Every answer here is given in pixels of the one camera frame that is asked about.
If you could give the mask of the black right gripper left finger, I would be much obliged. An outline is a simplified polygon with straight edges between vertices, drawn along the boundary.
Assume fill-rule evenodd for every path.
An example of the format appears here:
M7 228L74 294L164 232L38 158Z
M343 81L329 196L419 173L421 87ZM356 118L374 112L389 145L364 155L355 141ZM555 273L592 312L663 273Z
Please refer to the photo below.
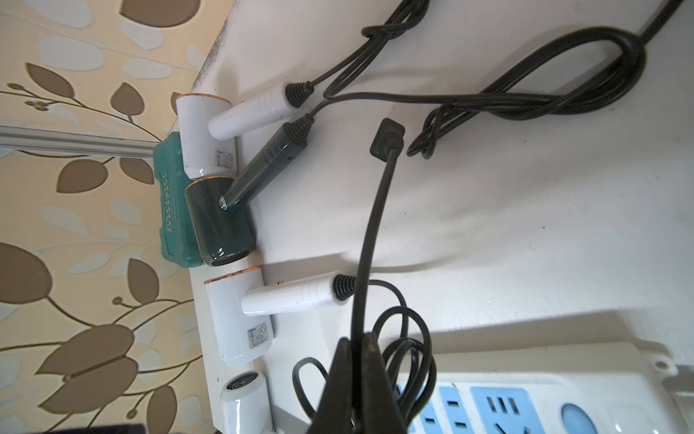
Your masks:
M318 409L307 433L352 433L354 380L352 344L343 337L337 344Z

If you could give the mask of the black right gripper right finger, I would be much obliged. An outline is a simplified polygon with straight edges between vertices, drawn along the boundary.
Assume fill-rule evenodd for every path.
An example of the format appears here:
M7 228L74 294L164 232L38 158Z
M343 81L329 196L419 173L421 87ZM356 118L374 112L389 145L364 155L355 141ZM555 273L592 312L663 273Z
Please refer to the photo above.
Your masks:
M378 339L372 333L366 333L361 341L359 385L361 432L406 433L407 427L395 401Z

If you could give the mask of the white blue power strip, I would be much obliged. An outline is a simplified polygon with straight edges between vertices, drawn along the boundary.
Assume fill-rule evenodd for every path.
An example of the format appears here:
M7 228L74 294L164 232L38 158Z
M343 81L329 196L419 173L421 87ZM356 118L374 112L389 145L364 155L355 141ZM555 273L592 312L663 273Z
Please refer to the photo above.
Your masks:
M411 433L691 433L693 398L666 390L669 356L631 343L438 354Z

